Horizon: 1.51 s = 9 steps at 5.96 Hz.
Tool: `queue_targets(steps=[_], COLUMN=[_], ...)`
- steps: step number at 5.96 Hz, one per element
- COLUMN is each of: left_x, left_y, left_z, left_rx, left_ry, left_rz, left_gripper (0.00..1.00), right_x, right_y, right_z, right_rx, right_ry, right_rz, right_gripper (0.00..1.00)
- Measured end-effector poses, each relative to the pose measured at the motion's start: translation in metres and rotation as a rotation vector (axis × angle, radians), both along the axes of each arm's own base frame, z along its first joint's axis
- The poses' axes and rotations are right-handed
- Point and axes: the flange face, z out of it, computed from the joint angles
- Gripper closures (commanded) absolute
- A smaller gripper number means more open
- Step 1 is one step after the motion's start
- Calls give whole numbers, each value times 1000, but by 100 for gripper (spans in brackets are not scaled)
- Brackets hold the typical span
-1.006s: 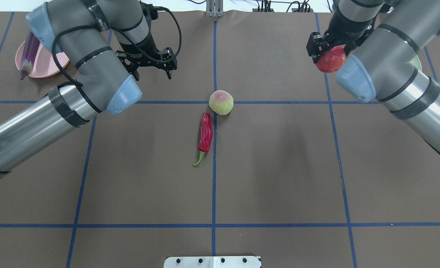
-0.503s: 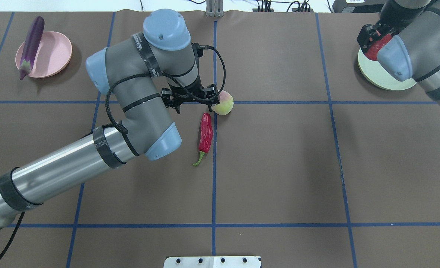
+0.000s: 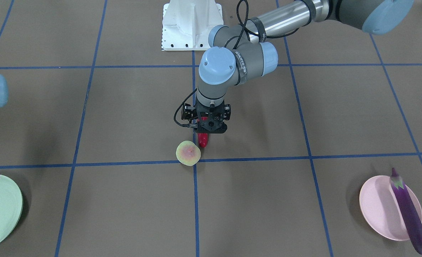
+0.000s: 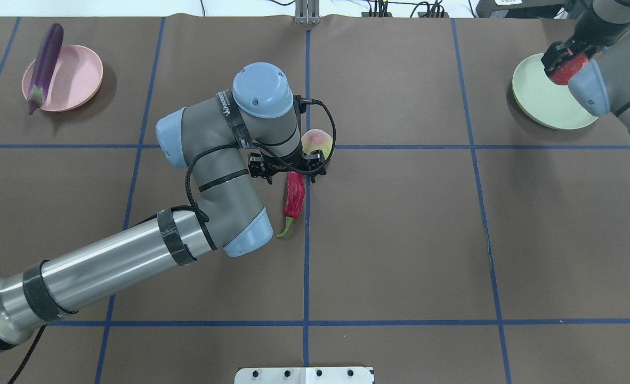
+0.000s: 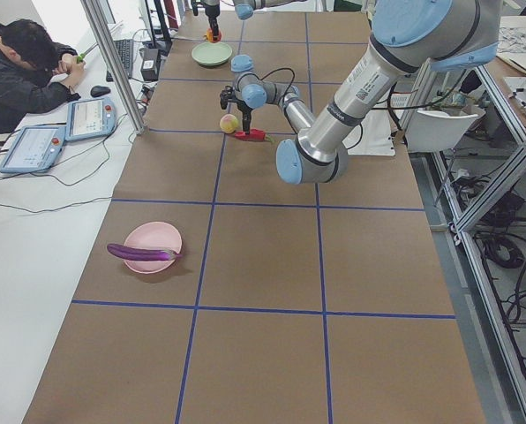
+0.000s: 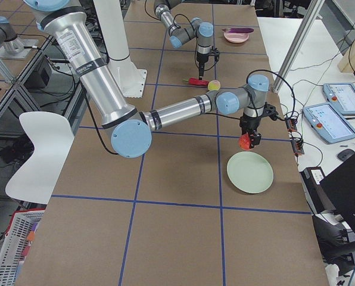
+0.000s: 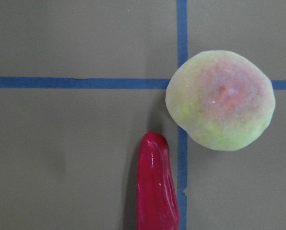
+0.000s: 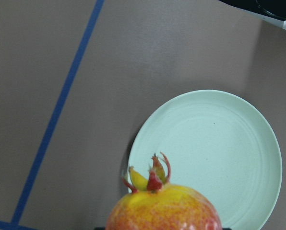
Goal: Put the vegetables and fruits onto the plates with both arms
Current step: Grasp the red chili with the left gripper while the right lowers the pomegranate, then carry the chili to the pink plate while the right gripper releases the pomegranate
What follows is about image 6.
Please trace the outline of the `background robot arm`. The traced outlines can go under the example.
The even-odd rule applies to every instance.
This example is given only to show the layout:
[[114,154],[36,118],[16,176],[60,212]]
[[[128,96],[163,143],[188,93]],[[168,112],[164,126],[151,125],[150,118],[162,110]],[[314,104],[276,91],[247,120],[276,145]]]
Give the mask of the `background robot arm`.
[[38,39],[23,39],[13,29],[6,17],[0,16],[0,57],[8,60],[23,60]]

